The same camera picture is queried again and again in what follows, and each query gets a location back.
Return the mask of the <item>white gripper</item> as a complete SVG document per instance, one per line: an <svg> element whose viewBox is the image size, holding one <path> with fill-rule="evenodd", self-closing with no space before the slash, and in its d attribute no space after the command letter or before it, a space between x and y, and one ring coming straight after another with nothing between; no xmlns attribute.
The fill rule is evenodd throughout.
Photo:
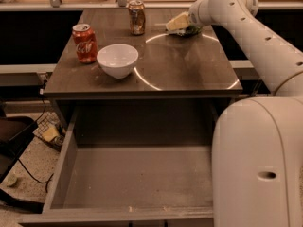
<svg viewBox="0 0 303 227"><path fill-rule="evenodd" d="M208 9L209 0L197 0L189 8L188 13L182 12L166 23L167 31L175 31L194 26L209 26L212 18Z"/></svg>

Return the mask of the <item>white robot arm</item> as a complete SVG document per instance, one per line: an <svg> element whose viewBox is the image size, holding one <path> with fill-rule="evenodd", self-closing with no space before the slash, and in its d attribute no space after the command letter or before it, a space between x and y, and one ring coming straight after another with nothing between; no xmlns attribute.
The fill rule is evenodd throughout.
<svg viewBox="0 0 303 227"><path fill-rule="evenodd" d="M225 28L271 92L230 105L216 123L214 227L302 227L303 54L257 10L258 0L198 0L181 24Z"/></svg>

